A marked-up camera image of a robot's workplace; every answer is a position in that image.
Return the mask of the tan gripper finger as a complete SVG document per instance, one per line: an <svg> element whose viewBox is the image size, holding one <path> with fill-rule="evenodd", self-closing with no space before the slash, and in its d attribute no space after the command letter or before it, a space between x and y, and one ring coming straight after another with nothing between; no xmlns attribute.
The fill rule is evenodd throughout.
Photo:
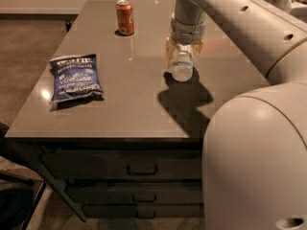
<svg viewBox="0 0 307 230"><path fill-rule="evenodd" d="M193 48L193 61L197 61L200 58L202 46L203 46L203 41L201 41L200 43L192 45L192 48Z"/></svg>
<svg viewBox="0 0 307 230"><path fill-rule="evenodd" d="M165 43L165 61L168 66L171 65L173 52L176 47L177 47L176 43L173 41L173 39L170 36L168 36L166 38L166 43Z"/></svg>

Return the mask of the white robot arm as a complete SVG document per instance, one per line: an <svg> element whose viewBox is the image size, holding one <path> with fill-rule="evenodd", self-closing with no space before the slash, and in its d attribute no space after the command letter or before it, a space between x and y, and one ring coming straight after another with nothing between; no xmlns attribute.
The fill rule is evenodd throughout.
<svg viewBox="0 0 307 230"><path fill-rule="evenodd" d="M265 0L176 0L167 46L200 44L204 14L269 83L206 129L204 230L306 230L306 25Z"/></svg>

